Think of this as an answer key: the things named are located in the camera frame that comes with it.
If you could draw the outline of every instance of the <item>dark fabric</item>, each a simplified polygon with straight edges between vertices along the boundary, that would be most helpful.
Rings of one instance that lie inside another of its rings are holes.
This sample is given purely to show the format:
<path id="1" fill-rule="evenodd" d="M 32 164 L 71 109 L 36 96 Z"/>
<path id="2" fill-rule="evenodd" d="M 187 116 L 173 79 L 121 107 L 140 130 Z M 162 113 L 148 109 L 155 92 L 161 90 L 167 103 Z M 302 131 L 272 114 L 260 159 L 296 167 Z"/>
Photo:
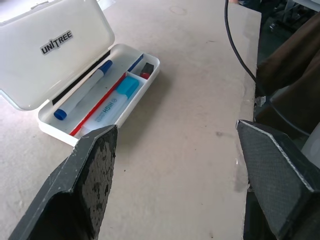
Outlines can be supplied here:
<path id="1" fill-rule="evenodd" d="M 320 122 L 320 13 L 306 22 L 257 70 L 267 95 L 289 86 L 273 102 L 293 124 L 311 133 Z M 300 134 L 267 107 L 256 121 L 287 133 Z"/>

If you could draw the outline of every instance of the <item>pencil case compartment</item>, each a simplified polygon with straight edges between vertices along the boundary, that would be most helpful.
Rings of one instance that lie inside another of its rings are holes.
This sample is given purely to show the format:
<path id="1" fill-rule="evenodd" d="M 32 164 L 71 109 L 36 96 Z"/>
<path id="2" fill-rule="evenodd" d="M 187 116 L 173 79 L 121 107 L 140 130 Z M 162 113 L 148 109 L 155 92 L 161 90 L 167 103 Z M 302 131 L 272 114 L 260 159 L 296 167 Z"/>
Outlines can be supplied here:
<path id="1" fill-rule="evenodd" d="M 75 108 L 64 120 L 54 116 L 54 112 L 83 84 L 89 77 L 106 61 L 111 60 L 112 66 L 107 73 L 91 88 Z M 154 65 L 154 71 L 148 79 L 140 77 L 140 72 L 146 63 Z M 69 92 L 62 96 L 57 102 L 47 102 L 38 112 L 38 123 L 40 129 L 69 145 L 75 146 L 83 133 L 79 124 L 90 113 L 95 105 L 112 89 L 121 82 L 124 76 L 138 80 L 139 85 L 123 106 L 119 108 L 116 116 L 110 124 L 122 126 L 129 114 L 135 108 L 141 97 L 149 88 L 156 75 L 159 73 L 159 60 L 147 53 L 143 53 L 124 44 L 117 44 L 111 48 L 110 54 L 105 57 L 94 69 L 80 79 Z"/>

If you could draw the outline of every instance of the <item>table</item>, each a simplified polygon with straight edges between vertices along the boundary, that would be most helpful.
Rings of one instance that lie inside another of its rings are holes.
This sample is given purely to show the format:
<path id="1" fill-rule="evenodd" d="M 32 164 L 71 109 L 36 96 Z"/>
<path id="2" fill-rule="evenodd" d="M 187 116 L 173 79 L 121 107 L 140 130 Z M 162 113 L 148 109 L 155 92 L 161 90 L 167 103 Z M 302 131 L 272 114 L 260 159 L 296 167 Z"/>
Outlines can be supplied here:
<path id="1" fill-rule="evenodd" d="M 99 240 L 242 239 L 247 176 L 237 119 L 252 120 L 255 84 L 224 25 L 224 0 L 118 0 L 104 11 L 116 43 L 160 59 L 161 72 L 119 129 Z M 229 6 L 239 53 L 255 72 L 258 12 Z M 36 111 L 3 98 L 0 239 L 7 239 L 72 148 L 42 133 Z"/>

